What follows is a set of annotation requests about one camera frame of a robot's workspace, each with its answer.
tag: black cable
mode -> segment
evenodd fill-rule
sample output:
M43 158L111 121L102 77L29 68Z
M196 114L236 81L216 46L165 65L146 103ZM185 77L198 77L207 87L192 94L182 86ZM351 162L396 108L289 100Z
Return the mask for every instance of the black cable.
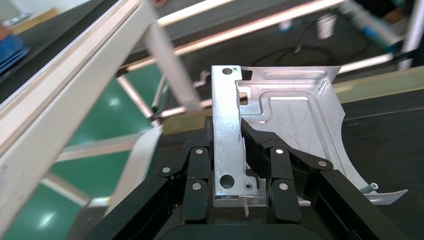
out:
M348 21L351 21L351 19L352 19L352 17L350 17L350 16L347 16L347 15L345 15L345 14L341 14L340 12L337 12L336 13L336 15L338 16L338 17L341 17L341 18L344 18L344 19L346 19L346 20L348 20ZM334 56L334 54L333 54L333 52L330 50L330 49L328 49L328 48L325 48L325 47L319 47L319 46L310 46L310 45L303 45L303 43L302 43L302 39L303 39L303 37L305 36L305 34L308 32L308 30L309 29L311 29L313 26L315 26L316 25L316 23L317 23L317 21L313 21L310 25L308 25L304 30L303 30L303 32L300 34L300 36L299 36L299 38L297 39L297 46L292 46L292 47L286 47L286 48L283 48L283 49L279 49L279 50L276 50L276 51L273 51L273 52L270 52L270 53L268 53L268 54L266 54L266 55L264 55L264 56L261 56L260 58L258 58L257 60L255 60L250 66L251 67L254 67L256 64L258 64L260 61L262 61L262 60L264 60L264 59L266 59L266 58L268 58L268 57L271 57L271 56L273 56L273 55L275 55L275 54L278 54L278 53L281 53L281 52L283 52L278 58L277 58L277 60L275 61L275 65L276 66L280 66L280 62L281 62L281 60L285 57L285 56L287 56L287 54L289 54L289 53L294 53L294 54L298 54L298 52L299 51L302 51L302 49L303 50L314 50L314 51L318 51L318 52L321 52L321 53L323 53L323 54L325 54L327 57L328 57L328 62L329 62L329 64L330 65L340 65L341 63L343 63L343 62L346 62L346 61L349 61L349 60L351 60L351 59L355 59L355 58L358 58L358 57L360 57L361 55L363 55L364 53L366 53L369 49L370 49L370 46L371 46L371 40L368 38L368 37L366 37L364 34L360 34L360 37L364 40L364 44L365 44L365 47L363 47L361 50L359 50L357 53L355 53L354 55L352 55L352 56L349 56L349 57L346 57L345 59L336 59L336 57Z
M270 52L270 53L268 53L268 54L266 54L266 55L263 55L263 56L261 56L260 58L258 58L258 59L256 59L250 66L251 67L254 67L256 64L258 64L260 61L262 61L262 60L264 60L264 59L266 59L266 58L268 58L268 57L270 57L270 56L272 56L272 55L274 55L274 54L278 54L278 53L281 53L282 51L288 51L288 50L290 50L290 49L292 49L293 47L286 47L286 48L283 48L283 49L279 49L279 50L276 50L276 51L273 51L273 52Z
M326 55L328 57L328 63L326 65L331 66L331 65L335 65L337 63L336 57L334 56L334 54L328 48L319 47L319 46L308 46L308 45L303 45L303 46L298 46L298 47L300 48L298 51L296 51L296 49L294 48L293 52L287 51L287 52L284 52L283 54L281 54L281 56L279 56L277 58L277 60L275 60L275 65L281 66L280 62L285 56L287 56L289 53L293 53L294 55L299 54L299 53L302 52L302 50L313 50L313 51L323 53L324 55Z

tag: white cup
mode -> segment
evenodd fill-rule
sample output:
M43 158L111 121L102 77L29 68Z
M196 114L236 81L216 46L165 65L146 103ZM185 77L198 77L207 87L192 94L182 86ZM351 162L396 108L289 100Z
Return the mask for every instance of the white cup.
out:
M336 24L337 16L334 14L326 14L316 21L318 30L318 38L326 39L333 35L334 25Z

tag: black mechanical linkage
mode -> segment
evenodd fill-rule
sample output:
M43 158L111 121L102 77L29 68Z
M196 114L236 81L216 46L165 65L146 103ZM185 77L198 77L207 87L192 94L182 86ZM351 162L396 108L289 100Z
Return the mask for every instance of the black mechanical linkage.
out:
M188 134L180 155L162 159L150 174L87 236L90 240L151 240L182 204L184 224L161 239L321 239L302 223L298 196L311 201L324 226L339 240L408 239L333 164L290 147L274 132L253 129L244 119L246 162L266 179L267 224L223 225L208 221L213 169L213 124Z

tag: screw head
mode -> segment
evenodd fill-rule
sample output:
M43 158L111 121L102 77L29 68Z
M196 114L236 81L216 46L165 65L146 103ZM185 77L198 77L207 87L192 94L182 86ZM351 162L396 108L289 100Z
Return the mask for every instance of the screw head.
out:
M281 189L281 190L289 189L289 186L285 183L280 183L278 186L279 186L279 189Z
M198 183L198 182L195 182L195 183L193 183L192 187L193 187L194 190L199 190L199 189L202 188L202 185L200 185L200 183Z
M327 166L327 163L325 161L319 161L318 164L322 167Z

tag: green floor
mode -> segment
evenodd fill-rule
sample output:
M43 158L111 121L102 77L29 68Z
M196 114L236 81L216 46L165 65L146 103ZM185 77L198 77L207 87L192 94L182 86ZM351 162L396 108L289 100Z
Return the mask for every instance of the green floor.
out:
M126 74L148 105L151 105L161 73L155 65ZM112 80L68 146L143 133L151 128L133 101L116 80ZM118 183L129 152L59 162L51 172L59 175L93 198L110 196ZM64 239L80 207L40 185L5 240Z

